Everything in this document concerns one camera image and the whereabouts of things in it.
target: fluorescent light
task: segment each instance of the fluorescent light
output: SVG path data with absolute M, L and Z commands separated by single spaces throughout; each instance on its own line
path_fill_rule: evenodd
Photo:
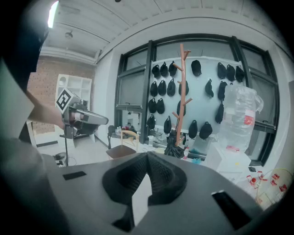
M 50 28 L 53 27 L 53 21 L 54 21 L 54 16 L 55 16 L 57 5 L 58 5 L 58 1 L 53 3 L 53 5 L 51 6 L 51 9 L 49 11 L 48 27 L 50 27 Z

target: white shelf unit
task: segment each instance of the white shelf unit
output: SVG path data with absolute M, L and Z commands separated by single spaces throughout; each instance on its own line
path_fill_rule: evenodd
M 74 92 L 81 99 L 88 101 L 88 110 L 90 110 L 91 85 L 92 79 L 59 74 L 56 86 L 55 102 L 62 92 L 63 88 L 66 87 L 67 89 Z M 64 138 L 59 137 L 60 134 L 64 134 L 64 131 L 58 126 L 55 126 L 55 133 L 57 135 L 58 144 L 61 147 L 65 147 Z M 95 142 L 94 134 L 91 134 L 90 138 L 93 142 Z M 68 148 L 74 148 L 74 140 L 67 139 L 67 144 Z

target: person's arm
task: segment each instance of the person's arm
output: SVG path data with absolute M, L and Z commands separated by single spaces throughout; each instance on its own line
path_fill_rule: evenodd
M 64 129 L 61 113 L 55 107 L 50 107 L 39 102 L 31 93 L 26 92 L 27 97 L 34 104 L 34 109 L 29 115 L 29 119 L 41 123 L 49 123 Z

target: black window frame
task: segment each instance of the black window frame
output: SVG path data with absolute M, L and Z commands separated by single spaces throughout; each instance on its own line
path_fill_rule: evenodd
M 275 86 L 275 97 L 276 97 L 276 110 L 275 110 L 275 119 L 274 124 L 263 123 L 260 121 L 255 121 L 254 130 L 266 132 L 266 139 L 263 144 L 263 147 L 260 151 L 260 155 L 257 160 L 251 160 L 251 166 L 264 166 L 272 149 L 273 143 L 275 141 L 278 119 L 279 119 L 279 111 L 280 111 L 280 101 L 279 101 L 279 89 L 277 82 L 277 75 L 272 63 L 270 54 L 268 51 L 264 51 L 250 43 L 247 43 L 242 40 L 238 40 L 235 36 L 227 37 L 217 34 L 181 34 L 176 36 L 170 36 L 162 39 L 158 39 L 155 41 L 150 40 L 147 44 L 141 45 L 120 57 L 119 61 L 119 69 L 118 76 L 116 82 L 116 92 L 115 92 L 115 104 L 114 104 L 114 125 L 122 126 L 122 111 L 135 111 L 142 113 L 141 116 L 141 135 L 140 142 L 143 144 L 147 141 L 148 136 L 148 127 L 146 126 L 147 121 L 147 105 L 148 105 L 148 94 L 150 88 L 150 77 L 151 77 L 151 64 L 152 61 L 156 61 L 156 53 L 157 46 L 159 45 L 168 45 L 175 42 L 185 42 L 185 41 L 212 41 L 229 44 L 234 60 L 240 61 L 242 63 L 244 72 L 245 72 L 245 83 L 249 88 L 253 88 L 252 86 L 252 74 L 258 79 L 263 79 L 273 86 Z M 246 57 L 244 55 L 243 48 L 250 50 L 254 53 L 257 53 L 262 56 L 262 60 L 264 62 L 266 73 L 263 73 L 257 69 L 254 69 L 248 66 Z M 126 70 L 128 57 L 135 55 L 137 53 L 142 52 L 143 50 L 147 50 L 146 64 L 141 65 L 129 70 Z M 144 90 L 142 93 L 142 106 L 131 106 L 131 105 L 117 105 L 118 101 L 118 87 L 120 79 L 123 79 L 123 76 L 136 73 L 138 71 L 142 71 L 144 68 Z M 203 159 L 205 156 L 203 155 L 195 155 L 194 157 L 199 157 Z

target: black hat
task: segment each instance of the black hat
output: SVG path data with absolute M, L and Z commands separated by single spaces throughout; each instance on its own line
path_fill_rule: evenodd
M 151 87 L 150 87 L 150 94 L 152 96 L 157 96 L 158 92 L 157 92 L 157 84 L 156 84 L 156 81 L 154 81 L 152 84 L 151 84 Z
M 235 81 L 235 68 L 232 65 L 226 67 L 226 77 L 232 82 Z
M 166 63 L 164 62 L 163 65 L 160 67 L 160 74 L 163 77 L 166 77 L 168 75 L 168 69 L 166 66 Z
M 188 82 L 186 81 L 186 95 L 189 92 Z M 179 85 L 179 94 L 182 94 L 182 84 Z
M 243 78 L 244 78 L 244 71 L 239 66 L 237 66 L 236 67 L 236 80 L 241 83 L 241 82 L 243 82 Z
M 162 98 L 157 101 L 156 110 L 159 114 L 164 113 L 164 100 Z
M 181 101 L 178 103 L 178 107 L 176 108 L 176 113 L 179 115 L 180 114 L 180 106 L 181 106 Z M 184 106 L 184 115 L 186 114 L 186 106 Z
M 157 90 L 158 90 L 158 94 L 165 95 L 165 93 L 166 93 L 166 85 L 165 85 L 164 80 L 161 80 L 161 82 L 158 85 Z
M 167 86 L 167 95 L 174 96 L 174 94 L 175 94 L 175 83 L 174 83 L 174 79 L 172 78 L 171 81 L 169 82 L 169 85 Z
M 159 78 L 159 77 L 160 77 L 159 65 L 158 65 L 158 64 L 155 65 L 155 66 L 152 68 L 151 72 L 153 73 L 153 75 L 154 75 L 155 78 Z
M 212 133 L 212 127 L 208 122 L 205 122 L 205 124 L 202 126 L 199 137 L 203 140 L 206 140 L 210 134 Z
M 211 79 L 209 79 L 209 81 L 205 85 L 205 92 L 206 92 L 206 94 L 209 95 L 210 98 L 213 97 L 214 94 L 213 94 L 213 91 L 212 91 Z
M 155 119 L 154 119 L 153 114 L 151 114 L 150 118 L 148 118 L 146 124 L 147 124 L 147 126 L 149 127 L 150 130 L 154 129 L 154 127 L 155 127 Z
M 198 60 L 195 60 L 191 63 L 192 72 L 195 76 L 201 75 L 201 64 Z
M 172 61 L 172 63 L 169 66 L 169 73 L 171 77 L 175 76 L 175 73 L 177 71 L 177 68 L 173 65 L 173 63 L 174 61 Z
M 155 113 L 156 112 L 156 101 L 154 98 L 152 98 L 149 102 L 148 102 L 148 108 L 149 108 L 149 112 L 150 113 Z
M 225 89 L 228 84 L 226 82 L 220 81 L 219 92 L 217 97 L 219 100 L 223 101 L 225 99 Z
M 226 78 L 226 67 L 220 62 L 217 64 L 217 76 L 220 79 Z
M 164 122 L 164 133 L 169 134 L 171 131 L 171 120 L 170 116 Z
M 198 129 L 197 129 L 197 122 L 196 120 L 193 120 L 193 122 L 191 123 L 190 127 L 189 127 L 189 137 L 191 139 L 194 139 L 197 135 Z
M 217 110 L 216 116 L 215 116 L 215 121 L 218 124 L 221 123 L 223 115 L 224 115 L 224 105 L 221 103 L 218 110 Z

